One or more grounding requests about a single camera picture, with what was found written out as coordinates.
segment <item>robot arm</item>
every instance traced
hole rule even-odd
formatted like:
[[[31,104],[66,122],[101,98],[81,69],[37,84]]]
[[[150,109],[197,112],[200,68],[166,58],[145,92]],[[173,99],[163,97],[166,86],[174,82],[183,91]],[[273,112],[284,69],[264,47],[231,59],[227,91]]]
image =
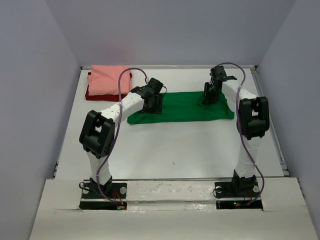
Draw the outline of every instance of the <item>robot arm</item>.
[[[132,89],[121,102],[100,112],[91,110],[87,114],[79,141],[87,152],[90,161],[92,172],[90,187],[96,188],[97,172],[111,150],[119,118],[124,121],[135,112],[160,114],[163,96],[159,93],[162,87],[163,84],[160,81],[151,78],[147,85]],[[107,194],[112,183],[108,162],[103,165],[99,172],[99,183],[103,192]]]
[[[223,66],[216,66],[210,71],[211,81],[204,86],[204,104],[214,104],[220,100],[220,94],[228,96],[233,102],[237,101],[237,93],[240,87],[239,82],[234,76],[227,76]],[[239,107],[236,109],[239,133],[243,136],[244,145],[240,145],[238,163],[233,172],[231,182],[216,182],[217,198],[243,196],[252,190],[256,185],[255,165],[252,158],[257,158],[258,147],[269,129],[269,104],[266,97],[258,97],[245,88],[239,92]]]

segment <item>white tabletop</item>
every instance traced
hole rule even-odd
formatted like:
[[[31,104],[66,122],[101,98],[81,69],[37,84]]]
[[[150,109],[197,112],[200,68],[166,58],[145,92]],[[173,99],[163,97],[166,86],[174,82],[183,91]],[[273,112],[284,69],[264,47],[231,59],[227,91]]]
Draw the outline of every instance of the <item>white tabletop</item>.
[[[210,69],[146,69],[149,78],[164,83],[168,92],[203,91]],[[81,72],[61,150],[57,179],[87,179],[91,169],[79,136],[89,111],[97,112],[114,104],[86,101],[88,70]],[[244,87],[258,94],[250,69],[245,69]],[[239,69],[226,69],[240,81]],[[133,86],[142,86],[142,73],[133,71]],[[232,111],[235,104],[227,98]],[[109,158],[114,179],[184,179],[232,177],[238,162],[240,137],[236,119],[206,122],[166,122],[121,124],[118,141]],[[258,150],[257,165],[267,177],[282,177],[283,172],[273,138],[268,131]]]
[[[80,181],[46,181],[30,240],[317,239],[295,178],[266,178],[263,211],[216,209],[204,180],[128,181],[127,210],[80,210]]]

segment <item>pink cloth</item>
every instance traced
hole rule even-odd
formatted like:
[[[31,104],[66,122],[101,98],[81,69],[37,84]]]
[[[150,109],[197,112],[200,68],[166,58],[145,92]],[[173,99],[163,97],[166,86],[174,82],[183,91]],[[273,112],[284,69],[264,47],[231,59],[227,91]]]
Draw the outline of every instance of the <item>pink cloth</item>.
[[[88,76],[89,96],[117,95],[118,79],[127,66],[91,65],[91,75]],[[121,78],[121,94],[128,94],[132,89],[130,71],[126,71]]]

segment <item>green towel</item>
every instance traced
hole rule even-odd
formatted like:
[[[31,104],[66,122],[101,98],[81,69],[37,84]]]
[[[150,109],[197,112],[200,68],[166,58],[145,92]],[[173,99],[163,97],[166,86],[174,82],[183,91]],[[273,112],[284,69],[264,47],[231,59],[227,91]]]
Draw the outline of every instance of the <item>green towel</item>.
[[[163,98],[162,114],[143,114],[136,112],[128,117],[129,124],[154,124],[163,122],[194,122],[217,119],[233,119],[235,113],[230,110],[225,95],[220,101],[204,105],[203,91],[168,92]]]

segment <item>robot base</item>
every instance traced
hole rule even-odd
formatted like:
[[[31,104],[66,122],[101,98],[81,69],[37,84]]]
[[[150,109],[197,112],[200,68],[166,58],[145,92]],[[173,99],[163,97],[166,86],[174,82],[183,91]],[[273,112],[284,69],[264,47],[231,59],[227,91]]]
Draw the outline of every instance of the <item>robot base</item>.
[[[108,201],[99,192],[97,183],[92,179],[80,183],[82,189],[79,208],[82,210],[123,210],[127,208],[127,183],[112,182],[112,179],[105,185],[101,185],[103,193],[117,203]]]
[[[213,195],[217,199],[236,199],[244,198],[245,196],[255,198],[259,194],[256,176],[240,178],[236,171],[233,172],[231,181],[215,182],[214,186]]]

